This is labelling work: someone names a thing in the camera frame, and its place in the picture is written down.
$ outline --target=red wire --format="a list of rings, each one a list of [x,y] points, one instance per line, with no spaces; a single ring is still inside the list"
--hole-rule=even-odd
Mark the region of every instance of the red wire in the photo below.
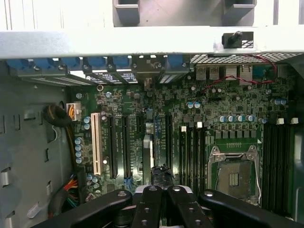
[[[276,65],[275,65],[273,62],[271,62],[270,60],[268,60],[268,59],[266,59],[266,58],[263,58],[263,57],[261,57],[261,56],[254,56],[254,55],[246,55],[246,56],[250,56],[250,57],[253,57],[253,58],[261,59],[261,60],[263,60],[265,63],[269,63],[269,64],[272,66],[272,68],[274,69],[275,75],[277,74],[277,67],[276,67]],[[226,76],[226,77],[224,77],[224,78],[222,78],[222,79],[213,81],[213,83],[210,84],[210,85],[208,85],[208,86],[206,86],[206,87],[202,90],[202,92],[204,92],[206,89],[211,88],[211,87],[214,86],[215,84],[224,81],[224,80],[227,79],[227,78],[234,78],[234,79],[236,79],[236,80],[239,80],[239,81],[242,81],[242,82],[249,82],[249,83],[252,83],[252,84],[268,84],[268,83],[273,83],[273,82],[275,81],[275,79],[274,79],[274,80],[267,80],[267,81],[263,81],[263,82],[258,82],[258,81],[254,81],[254,80],[245,80],[245,79],[242,79],[242,78],[240,78],[240,77],[236,77],[236,76],[230,75],[230,76]]]

